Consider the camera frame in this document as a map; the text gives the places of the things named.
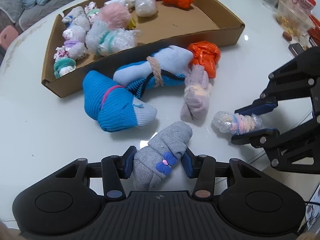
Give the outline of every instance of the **brown nut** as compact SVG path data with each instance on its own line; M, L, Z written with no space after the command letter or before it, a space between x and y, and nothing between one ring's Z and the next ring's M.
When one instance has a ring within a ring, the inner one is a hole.
M292 41L292 37L288 32L283 32L282 37L284 37L286 41Z

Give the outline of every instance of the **gray couch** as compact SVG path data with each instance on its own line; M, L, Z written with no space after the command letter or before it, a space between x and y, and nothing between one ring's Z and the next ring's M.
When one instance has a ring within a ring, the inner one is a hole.
M46 5L36 5L25 10L21 0L0 0L0 32L7 26L14 26L19 33L74 0L50 0Z

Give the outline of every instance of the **pink elastic band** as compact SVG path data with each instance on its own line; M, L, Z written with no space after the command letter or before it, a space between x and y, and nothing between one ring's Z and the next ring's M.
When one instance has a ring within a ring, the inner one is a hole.
M116 88L123 88L123 86L120 86L120 85L115 85L115 86L112 86L111 88L109 88L103 95L102 97L102 101L101 101L101 109L104 105L104 102L106 101L107 99L107 96L110 94L110 92L113 90L113 89L116 89Z

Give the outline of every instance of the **braided rope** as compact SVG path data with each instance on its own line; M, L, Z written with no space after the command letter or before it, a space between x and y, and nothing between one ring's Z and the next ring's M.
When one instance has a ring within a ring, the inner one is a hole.
M156 83L155 83L155 88L161 85L162 87L164 86L162 75L161 75L161 67L158 62L158 60L154 57L148 56L147 61L149 62L153 75L155 77Z

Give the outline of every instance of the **lavender sock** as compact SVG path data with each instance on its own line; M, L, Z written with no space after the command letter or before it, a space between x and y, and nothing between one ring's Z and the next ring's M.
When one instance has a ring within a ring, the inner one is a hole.
M193 65L191 73L186 74L185 85L181 119L203 120L209 110L209 97L212 88L204 67Z

